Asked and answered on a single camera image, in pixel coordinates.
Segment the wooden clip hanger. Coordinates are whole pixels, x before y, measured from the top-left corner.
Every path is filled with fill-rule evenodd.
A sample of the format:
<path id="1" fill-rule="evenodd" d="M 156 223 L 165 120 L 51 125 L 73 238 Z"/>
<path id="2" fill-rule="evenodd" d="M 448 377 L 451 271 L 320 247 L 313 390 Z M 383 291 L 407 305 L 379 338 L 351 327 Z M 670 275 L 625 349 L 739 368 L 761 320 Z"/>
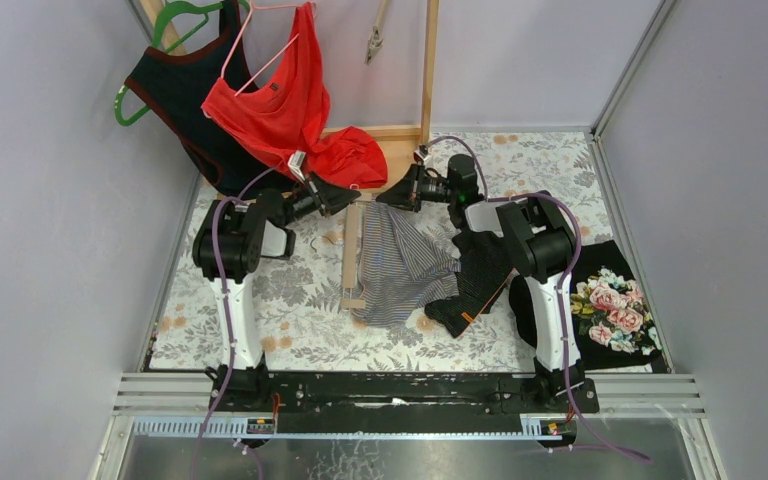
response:
<path id="1" fill-rule="evenodd" d="M 359 204 L 351 204 L 319 222 L 307 242 L 314 277 L 320 280 L 317 293 L 322 306 L 332 312 L 366 306 L 358 280 L 362 213 Z"/>

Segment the grey striped underwear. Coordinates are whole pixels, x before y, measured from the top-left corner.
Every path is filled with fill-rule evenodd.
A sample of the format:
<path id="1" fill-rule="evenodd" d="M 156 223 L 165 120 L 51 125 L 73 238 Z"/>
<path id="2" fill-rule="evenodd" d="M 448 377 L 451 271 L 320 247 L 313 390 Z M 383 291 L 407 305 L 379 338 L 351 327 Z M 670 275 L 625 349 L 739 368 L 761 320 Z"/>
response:
<path id="1" fill-rule="evenodd" d="M 458 293 L 459 260 L 417 230 L 406 212 L 369 204 L 361 240 L 359 285 L 365 306 L 354 316 L 363 323 L 394 327 L 415 310 Z"/>

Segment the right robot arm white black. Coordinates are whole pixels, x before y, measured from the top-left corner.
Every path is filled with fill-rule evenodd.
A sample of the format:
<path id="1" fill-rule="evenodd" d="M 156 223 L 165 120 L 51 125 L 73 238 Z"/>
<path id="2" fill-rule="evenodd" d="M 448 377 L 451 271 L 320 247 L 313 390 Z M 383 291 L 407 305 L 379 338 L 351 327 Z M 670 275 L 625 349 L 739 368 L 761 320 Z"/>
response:
<path id="1" fill-rule="evenodd" d="M 525 285 L 536 338 L 535 368 L 553 375 L 581 362 L 573 335 L 570 281 L 582 245 L 569 209 L 547 192 L 519 199 L 491 199 L 477 161 L 452 156 L 440 175 L 421 153 L 396 184 L 377 201 L 417 212 L 428 203 L 446 205 L 458 229 L 453 242 L 460 252 L 454 294 L 429 302 L 427 317 L 458 337 L 492 308 L 504 288 Z"/>

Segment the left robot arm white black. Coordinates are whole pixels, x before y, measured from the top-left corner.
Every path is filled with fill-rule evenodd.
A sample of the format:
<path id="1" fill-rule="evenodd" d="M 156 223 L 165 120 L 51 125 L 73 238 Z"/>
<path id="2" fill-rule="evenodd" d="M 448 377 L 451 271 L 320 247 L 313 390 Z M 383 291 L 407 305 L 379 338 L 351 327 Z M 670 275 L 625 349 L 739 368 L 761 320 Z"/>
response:
<path id="1" fill-rule="evenodd" d="M 194 265 L 217 303 L 223 339 L 221 365 L 253 370 L 264 358 L 253 305 L 254 273 L 262 259 L 289 259 L 296 235 L 290 225 L 305 216 L 328 217 L 360 199 L 362 192 L 309 175 L 289 194 L 265 188 L 252 200 L 215 200 L 197 230 Z"/>

